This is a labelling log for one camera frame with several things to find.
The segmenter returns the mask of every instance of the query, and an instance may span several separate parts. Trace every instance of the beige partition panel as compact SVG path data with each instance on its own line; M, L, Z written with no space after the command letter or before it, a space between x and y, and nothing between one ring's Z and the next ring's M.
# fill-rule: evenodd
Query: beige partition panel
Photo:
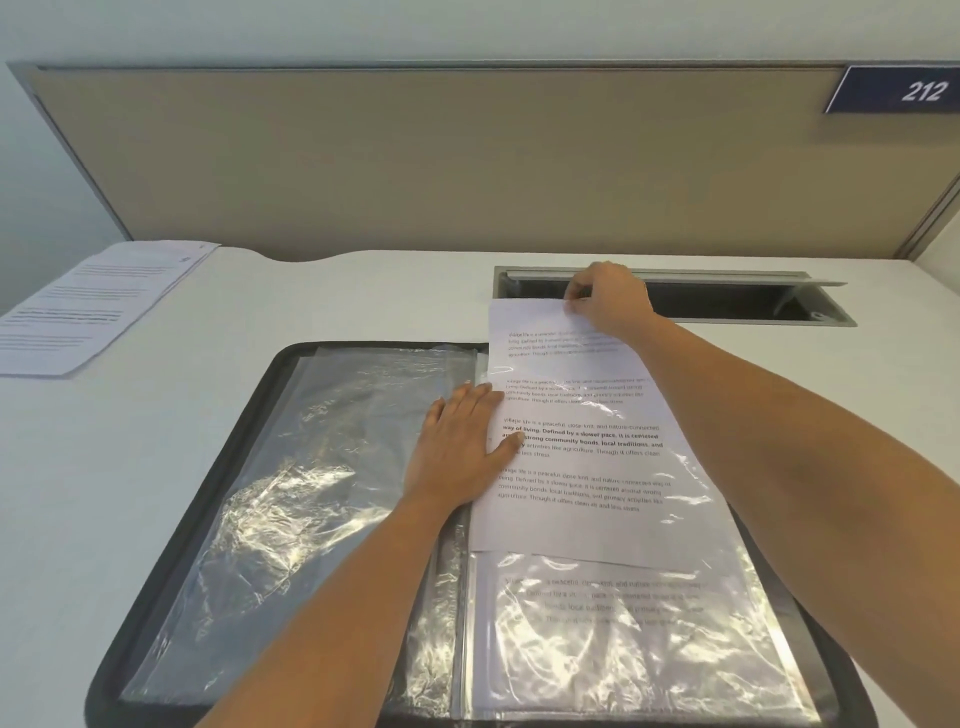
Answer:
M960 116L824 116L841 74L46 68L26 79L137 238L285 259L889 257L947 206Z

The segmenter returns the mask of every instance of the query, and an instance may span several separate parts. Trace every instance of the stack of papers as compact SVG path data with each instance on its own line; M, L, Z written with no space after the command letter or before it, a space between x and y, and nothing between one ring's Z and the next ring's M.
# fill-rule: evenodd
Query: stack of papers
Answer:
M62 376L103 351L216 248L131 241L89 257L0 317L0 376Z
M726 501L635 352L560 301L491 304L490 447L469 528L473 718L816 712Z

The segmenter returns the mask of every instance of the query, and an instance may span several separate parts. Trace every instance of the left hand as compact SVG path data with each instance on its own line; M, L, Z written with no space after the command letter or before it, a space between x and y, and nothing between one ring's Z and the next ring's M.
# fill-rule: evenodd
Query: left hand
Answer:
M480 497L510 465L523 433L514 432L487 454L487 429L503 392L492 385L457 387L450 399L433 403L403 480L404 498L425 501L449 515Z

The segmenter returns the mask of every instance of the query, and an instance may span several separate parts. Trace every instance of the wall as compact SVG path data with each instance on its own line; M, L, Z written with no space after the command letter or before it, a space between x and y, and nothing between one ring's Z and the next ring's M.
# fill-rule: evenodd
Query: wall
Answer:
M0 61L949 60L941 0L4 0ZM0 311L120 238L0 68Z
M917 260L936 280L960 294L960 215L956 215Z

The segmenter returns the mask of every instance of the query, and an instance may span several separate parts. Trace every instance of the hand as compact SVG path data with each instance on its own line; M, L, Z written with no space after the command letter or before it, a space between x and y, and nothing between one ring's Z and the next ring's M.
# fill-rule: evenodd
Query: hand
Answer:
M449 401L435 401L407 466L404 498L435 505L446 517L490 488L523 445L523 433L514 432L487 454L490 417L502 401L490 384L469 382Z
M589 298L578 298L586 286L592 286ZM579 313L598 331L620 340L657 318L643 281L626 266L609 261L593 263L570 279L564 300L566 310Z

